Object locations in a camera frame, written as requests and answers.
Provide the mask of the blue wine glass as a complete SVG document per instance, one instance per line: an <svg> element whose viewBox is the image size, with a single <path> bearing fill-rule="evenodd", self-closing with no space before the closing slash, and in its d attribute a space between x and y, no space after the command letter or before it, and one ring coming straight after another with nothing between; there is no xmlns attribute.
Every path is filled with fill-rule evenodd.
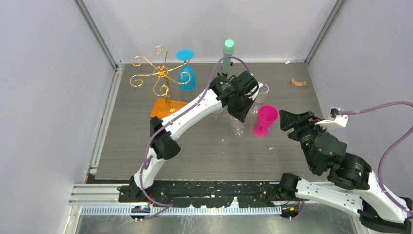
<svg viewBox="0 0 413 234"><path fill-rule="evenodd" d="M184 63L189 62L193 58L193 52L189 49L183 49L176 53L175 57ZM196 76L189 65L184 64L178 73L179 88L182 91L190 92L195 89Z"/></svg>

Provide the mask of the clear patterned tumbler glass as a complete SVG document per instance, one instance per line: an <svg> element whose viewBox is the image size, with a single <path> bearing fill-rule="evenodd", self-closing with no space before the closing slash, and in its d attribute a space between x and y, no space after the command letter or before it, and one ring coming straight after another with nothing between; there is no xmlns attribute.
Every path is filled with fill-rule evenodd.
<svg viewBox="0 0 413 234"><path fill-rule="evenodd" d="M222 114L223 110L224 110L223 108L220 108L220 109L218 109L218 110L216 110L216 111L212 112L212 113L211 113L211 116L212 116L212 117L214 117L214 118L218 118L218 117L220 117L220 116L221 116L221 114Z"/></svg>

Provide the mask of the brown curved wooden block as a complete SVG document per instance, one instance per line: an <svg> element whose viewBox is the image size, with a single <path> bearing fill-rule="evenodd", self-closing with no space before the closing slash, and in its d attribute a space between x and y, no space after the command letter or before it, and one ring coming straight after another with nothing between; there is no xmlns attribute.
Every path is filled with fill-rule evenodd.
<svg viewBox="0 0 413 234"><path fill-rule="evenodd" d="M297 87L305 87L306 86L306 81L299 81L299 80L292 79L291 80L291 85L297 86Z"/></svg>

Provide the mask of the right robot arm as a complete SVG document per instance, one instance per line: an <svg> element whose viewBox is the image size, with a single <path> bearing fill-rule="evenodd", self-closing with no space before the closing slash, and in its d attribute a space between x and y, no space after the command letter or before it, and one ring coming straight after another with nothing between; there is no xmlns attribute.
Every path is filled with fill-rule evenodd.
<svg viewBox="0 0 413 234"><path fill-rule="evenodd" d="M328 172L332 189L316 185L292 173L284 173L278 194L284 200L312 200L341 210L359 219L371 230L388 234L410 234L413 201L398 197L380 185L378 175L361 157L347 152L347 145L330 134L344 128L348 116L332 108L329 119L313 112L294 114L280 110L280 129L299 142L309 170L315 175Z"/></svg>

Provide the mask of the pink wine glass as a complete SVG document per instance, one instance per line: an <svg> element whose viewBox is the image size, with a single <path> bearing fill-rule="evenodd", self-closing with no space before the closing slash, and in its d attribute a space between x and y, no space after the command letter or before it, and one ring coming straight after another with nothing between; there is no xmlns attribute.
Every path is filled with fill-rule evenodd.
<svg viewBox="0 0 413 234"><path fill-rule="evenodd" d="M266 137L271 127L279 117L278 110L271 105L262 106L257 114L257 123L253 126L253 133L257 137Z"/></svg>

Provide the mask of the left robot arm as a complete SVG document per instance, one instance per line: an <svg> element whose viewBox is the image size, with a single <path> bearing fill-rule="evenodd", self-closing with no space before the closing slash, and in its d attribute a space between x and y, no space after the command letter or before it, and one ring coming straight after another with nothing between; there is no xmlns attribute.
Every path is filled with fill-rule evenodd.
<svg viewBox="0 0 413 234"><path fill-rule="evenodd" d="M127 186L118 188L120 195L143 202L149 197L149 188L165 162L177 156L181 148L177 139L191 126L207 115L224 107L239 122L245 122L263 84L248 71L227 79L210 78L203 92L179 111L162 119L150 120L150 139L145 149L145 159Z"/></svg>

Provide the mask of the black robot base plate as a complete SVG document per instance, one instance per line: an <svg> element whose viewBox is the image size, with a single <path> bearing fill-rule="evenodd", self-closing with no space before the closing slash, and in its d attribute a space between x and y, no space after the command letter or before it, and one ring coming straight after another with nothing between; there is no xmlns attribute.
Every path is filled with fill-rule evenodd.
<svg viewBox="0 0 413 234"><path fill-rule="evenodd" d="M269 181L173 181L156 180L144 192L137 185L117 188L118 201L149 202L156 207L174 208L229 207L237 203L240 208L266 208L284 206L298 199L281 194L278 183Z"/></svg>

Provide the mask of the clear stemmed wine glass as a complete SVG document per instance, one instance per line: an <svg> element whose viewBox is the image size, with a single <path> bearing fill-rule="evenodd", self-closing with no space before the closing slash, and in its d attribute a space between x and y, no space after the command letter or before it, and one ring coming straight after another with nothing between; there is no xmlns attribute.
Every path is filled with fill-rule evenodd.
<svg viewBox="0 0 413 234"><path fill-rule="evenodd" d="M260 83L260 88L259 88L258 94L255 98L255 101L254 101L253 105L250 108L250 113L251 114L254 114L254 115L258 114L259 109L262 107L262 105L266 101L268 93L269 93L268 85L264 84L264 83Z"/></svg>

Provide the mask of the orange wooden rack base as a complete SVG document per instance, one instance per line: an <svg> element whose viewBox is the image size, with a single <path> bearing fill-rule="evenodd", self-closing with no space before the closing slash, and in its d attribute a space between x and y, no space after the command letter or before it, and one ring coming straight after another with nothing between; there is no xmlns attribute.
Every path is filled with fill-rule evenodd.
<svg viewBox="0 0 413 234"><path fill-rule="evenodd" d="M165 101L164 98L157 98L152 107L150 118L158 117L162 119L164 117L174 114L176 111L186 106L188 102L178 100Z"/></svg>

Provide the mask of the mint green microphone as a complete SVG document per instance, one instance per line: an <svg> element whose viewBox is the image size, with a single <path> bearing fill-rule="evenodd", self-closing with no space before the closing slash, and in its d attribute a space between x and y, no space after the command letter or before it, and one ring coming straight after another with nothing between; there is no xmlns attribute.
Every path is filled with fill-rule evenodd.
<svg viewBox="0 0 413 234"><path fill-rule="evenodd" d="M230 56L233 55L235 49L235 42L232 39L227 39L224 42L224 46L223 46L223 55L224 57L226 57L223 60L223 64L222 64L222 74L224 77L227 77L230 67L231 67L231 58Z"/></svg>

